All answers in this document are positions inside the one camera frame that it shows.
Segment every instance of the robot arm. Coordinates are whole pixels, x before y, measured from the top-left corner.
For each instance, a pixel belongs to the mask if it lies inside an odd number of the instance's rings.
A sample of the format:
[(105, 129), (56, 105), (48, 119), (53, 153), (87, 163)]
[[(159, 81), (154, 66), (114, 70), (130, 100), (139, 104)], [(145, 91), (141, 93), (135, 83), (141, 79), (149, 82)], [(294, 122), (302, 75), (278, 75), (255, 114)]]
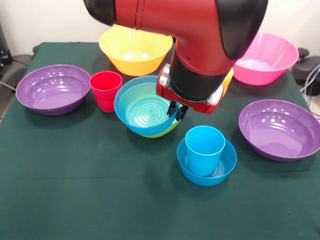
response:
[(84, 0), (90, 15), (107, 25), (176, 38), (157, 94), (211, 114), (213, 93), (256, 36), (268, 0)]

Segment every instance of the yellow bowl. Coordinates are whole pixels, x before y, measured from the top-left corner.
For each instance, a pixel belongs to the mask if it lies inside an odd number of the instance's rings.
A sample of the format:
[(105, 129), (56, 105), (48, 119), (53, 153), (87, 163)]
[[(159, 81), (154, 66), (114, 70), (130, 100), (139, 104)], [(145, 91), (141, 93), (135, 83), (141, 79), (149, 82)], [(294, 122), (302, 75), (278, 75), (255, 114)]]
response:
[(173, 38), (158, 33), (114, 26), (99, 40), (99, 47), (123, 74), (144, 76), (153, 73), (173, 45)]
[(232, 77), (234, 76), (234, 69), (231, 68), (231, 70), (229, 71), (229, 73), (227, 74), (227, 76), (225, 77), (225, 79), (223, 80), (222, 82), (222, 85), (223, 85), (223, 96), (226, 94), (227, 90), (228, 90), (228, 87), (229, 87), (229, 84), (232, 80)]

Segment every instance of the plastic bowl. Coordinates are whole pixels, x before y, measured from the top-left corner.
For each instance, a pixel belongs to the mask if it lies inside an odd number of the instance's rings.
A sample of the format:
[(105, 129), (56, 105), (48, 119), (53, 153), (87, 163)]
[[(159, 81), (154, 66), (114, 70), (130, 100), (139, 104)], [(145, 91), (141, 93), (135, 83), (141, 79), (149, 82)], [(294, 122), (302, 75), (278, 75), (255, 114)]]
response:
[(123, 74), (153, 73), (173, 45), (171, 36), (115, 26), (99, 40), (100, 49)]
[(231, 70), (229, 71), (229, 73), (227, 74), (227, 76), (225, 77), (225, 79), (223, 80), (222, 82), (222, 85), (223, 85), (223, 96), (227, 93), (227, 90), (228, 90), (228, 87), (231, 83), (231, 80), (234, 76), (234, 69), (231, 68)]
[(90, 91), (90, 74), (72, 65), (51, 65), (26, 75), (16, 87), (18, 101), (39, 114), (60, 116), (76, 109)]
[(164, 135), (170, 133), (173, 129), (175, 129), (176, 126), (178, 126), (179, 123), (180, 123), (180, 121), (174, 120), (173, 123), (171, 124), (171, 126), (170, 126), (167, 130), (165, 130), (164, 132), (161, 132), (161, 133), (156, 134), (156, 135), (144, 136), (144, 137), (145, 137), (145, 138), (148, 138), (148, 139), (161, 138), (161, 137), (163, 137)]
[(268, 85), (279, 78), (299, 59), (298, 49), (288, 40), (259, 32), (234, 68), (234, 77), (254, 86)]
[(134, 78), (124, 84), (115, 96), (118, 118), (134, 133), (144, 137), (167, 131), (175, 120), (167, 115), (170, 102), (156, 94), (158, 76)]
[(188, 167), (185, 139), (180, 142), (176, 151), (176, 155), (183, 175), (190, 182), (203, 187), (215, 186), (226, 180), (229, 174), (234, 170), (238, 159), (234, 146), (228, 140), (225, 140), (225, 147), (222, 151), (222, 155), (215, 168), (215, 171), (209, 176), (199, 176), (190, 171)]
[(270, 160), (292, 162), (320, 149), (320, 123), (291, 102), (255, 101), (242, 110), (239, 127), (252, 148)]

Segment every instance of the light blue bowl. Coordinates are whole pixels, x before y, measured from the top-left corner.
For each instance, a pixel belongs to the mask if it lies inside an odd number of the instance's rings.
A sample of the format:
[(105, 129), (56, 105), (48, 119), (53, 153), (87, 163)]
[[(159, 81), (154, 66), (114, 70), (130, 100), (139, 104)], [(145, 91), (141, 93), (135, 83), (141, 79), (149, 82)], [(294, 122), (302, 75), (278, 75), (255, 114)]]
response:
[(153, 136), (166, 131), (175, 120), (167, 115), (170, 102), (156, 94), (158, 76), (136, 77), (124, 84), (115, 96), (118, 118), (134, 133)]
[(199, 176), (191, 172), (188, 167), (187, 146), (185, 139), (180, 142), (176, 154), (183, 175), (190, 182), (203, 187), (211, 187), (222, 183), (233, 171), (238, 159), (234, 146), (228, 140), (225, 140), (225, 147), (214, 172), (209, 176)]

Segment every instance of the plastic cup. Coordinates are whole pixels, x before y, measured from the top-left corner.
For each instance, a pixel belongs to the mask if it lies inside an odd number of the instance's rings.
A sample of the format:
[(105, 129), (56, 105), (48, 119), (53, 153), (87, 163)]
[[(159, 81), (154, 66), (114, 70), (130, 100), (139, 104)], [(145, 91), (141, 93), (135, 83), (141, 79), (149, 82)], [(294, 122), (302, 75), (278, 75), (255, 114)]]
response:
[(122, 77), (113, 71), (98, 72), (91, 77), (90, 87), (101, 111), (115, 111), (114, 101), (121, 86)]
[(211, 126), (197, 126), (185, 135), (188, 167), (198, 176), (212, 174), (226, 145), (224, 135)]

